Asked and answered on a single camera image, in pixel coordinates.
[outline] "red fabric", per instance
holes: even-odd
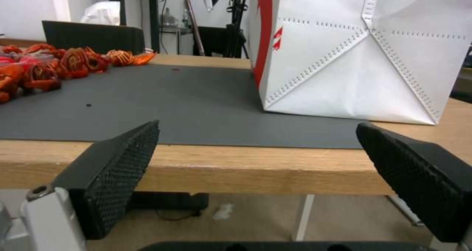
[[[256,84],[259,86],[263,77],[272,35],[272,0],[258,0],[257,7],[261,14],[261,39],[259,39],[259,49],[253,72]]]

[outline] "white plastic bag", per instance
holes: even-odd
[[[104,24],[104,25],[119,25],[119,7],[120,2],[98,2],[89,6],[82,19],[81,23],[90,24]]]

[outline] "textured rubber pad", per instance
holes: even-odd
[[[101,239],[123,217],[159,137],[158,121],[96,142],[53,182],[69,191],[87,239]]]
[[[472,220],[472,167],[440,145],[368,123],[357,138],[379,174],[440,240],[462,239]]]

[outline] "gray cutting mat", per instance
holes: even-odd
[[[130,66],[0,105],[0,139],[96,141],[160,120],[162,144],[361,148],[360,120],[265,113],[250,72]]]

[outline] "white paper bag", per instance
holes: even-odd
[[[437,124],[472,41],[472,0],[250,0],[266,111]]]

